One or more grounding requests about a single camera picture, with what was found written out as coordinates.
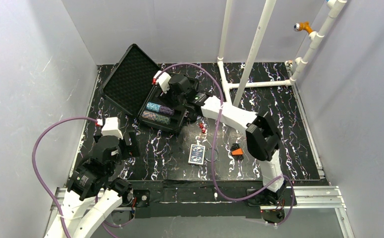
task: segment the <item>black case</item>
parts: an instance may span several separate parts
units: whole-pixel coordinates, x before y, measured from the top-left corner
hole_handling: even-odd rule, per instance
[[[148,102],[166,106],[158,98],[162,90],[152,84],[153,77],[159,70],[160,67],[136,44],[133,44],[126,50],[117,67],[100,87],[100,94],[127,115],[137,117],[146,125],[170,133],[178,133],[183,126],[186,114],[186,109],[182,106],[172,108],[174,109],[172,116],[161,114],[170,118],[168,125],[141,116],[142,112],[146,110]],[[199,81],[188,79],[197,89]]]

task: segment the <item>white pipe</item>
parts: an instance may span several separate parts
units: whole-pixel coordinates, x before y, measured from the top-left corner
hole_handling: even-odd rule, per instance
[[[219,60],[217,64],[218,64],[219,72],[221,74],[221,86],[222,86],[222,90],[224,91],[225,101],[231,104],[230,87],[224,72],[224,62]]]
[[[266,32],[269,19],[271,18],[272,12],[274,11],[276,0],[266,0],[265,6],[263,7],[262,15],[260,16],[259,25],[256,29],[255,38],[253,39],[252,48],[250,48],[249,56],[246,60],[246,66],[244,67],[243,74],[240,79],[240,86],[237,89],[237,93],[234,98],[234,106],[238,106],[241,101],[241,97],[244,93],[244,88],[249,80],[250,72],[252,71],[253,64],[256,59],[257,52],[259,51],[260,44],[262,43],[263,35]]]
[[[218,60],[224,59],[225,42],[227,41],[228,24],[230,22],[231,6],[233,0],[227,0],[225,5],[224,23],[222,24],[221,43],[219,44]]]
[[[313,38],[309,49],[307,50],[306,54],[298,64],[295,72],[290,77],[289,80],[291,81],[292,84],[294,84],[295,81],[299,78],[301,72],[304,70],[307,63],[313,59],[313,55],[316,49],[319,47],[325,35],[329,32],[330,28],[332,27],[333,23],[336,20],[336,17],[339,15],[343,7],[345,6],[345,3],[346,3],[346,0],[336,0],[336,2],[333,4],[332,9],[329,11],[328,17],[326,18],[319,32]]]
[[[257,88],[257,87],[275,87],[275,86],[291,86],[291,82],[287,80],[282,81],[269,81],[269,82],[256,82],[256,83],[247,83],[246,88]],[[229,88],[238,88],[238,83],[230,83]]]

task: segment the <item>deck of cards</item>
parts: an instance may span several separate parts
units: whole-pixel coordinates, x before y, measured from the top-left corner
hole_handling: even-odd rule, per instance
[[[205,159],[205,146],[192,145],[190,147],[189,164],[203,165]]]

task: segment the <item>black marble table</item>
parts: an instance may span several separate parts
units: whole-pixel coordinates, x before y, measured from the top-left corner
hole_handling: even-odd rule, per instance
[[[220,79],[216,63],[199,64],[216,79]],[[138,122],[136,118],[126,116],[100,97],[98,88],[110,74],[113,65],[100,65],[97,87],[95,89],[89,116],[92,118],[119,117],[121,131],[134,130],[140,144],[141,156],[126,160],[116,169],[116,175],[127,180],[211,180],[210,163],[203,166],[189,165],[188,156],[191,144],[212,146],[215,132],[215,120],[198,118],[193,124],[187,124],[179,134],[163,132]],[[227,63],[226,74],[230,82],[238,83],[244,69],[243,63]],[[200,81],[200,89],[206,89],[219,96],[214,83],[201,71],[190,66],[177,67],[171,70],[183,73]],[[250,81],[285,80],[287,72],[284,63],[255,63],[250,74]],[[234,99],[236,90],[231,90]],[[282,134],[280,145],[280,161],[282,172],[294,180],[318,180],[316,163],[311,153],[310,144],[298,111],[297,102],[291,87],[249,88],[245,90],[240,108],[250,111],[268,111],[278,124]],[[202,134],[199,123],[207,128]],[[94,143],[96,131],[93,123],[87,122],[82,137],[77,160],[89,151]],[[243,148],[244,160],[234,160],[230,155],[230,147],[239,143]],[[261,180],[259,163],[247,151],[246,138],[237,130],[220,124],[217,140],[219,152],[216,161],[217,180]]]

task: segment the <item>case lid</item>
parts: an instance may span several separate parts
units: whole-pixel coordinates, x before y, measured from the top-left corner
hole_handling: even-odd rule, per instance
[[[130,116],[138,117],[160,67],[136,44],[131,45],[101,86],[101,94]]]

